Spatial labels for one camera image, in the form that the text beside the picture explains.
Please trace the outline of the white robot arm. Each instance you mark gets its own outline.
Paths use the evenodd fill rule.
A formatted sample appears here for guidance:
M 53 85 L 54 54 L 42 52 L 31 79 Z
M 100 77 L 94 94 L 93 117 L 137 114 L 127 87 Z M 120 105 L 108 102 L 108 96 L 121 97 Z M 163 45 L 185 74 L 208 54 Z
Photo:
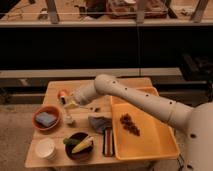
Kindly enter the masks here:
M 100 74 L 75 89 L 68 96 L 68 104 L 80 107 L 105 95 L 119 97 L 182 131 L 187 136 L 184 171 L 213 171 L 213 101 L 190 107 L 130 88 L 112 75 Z

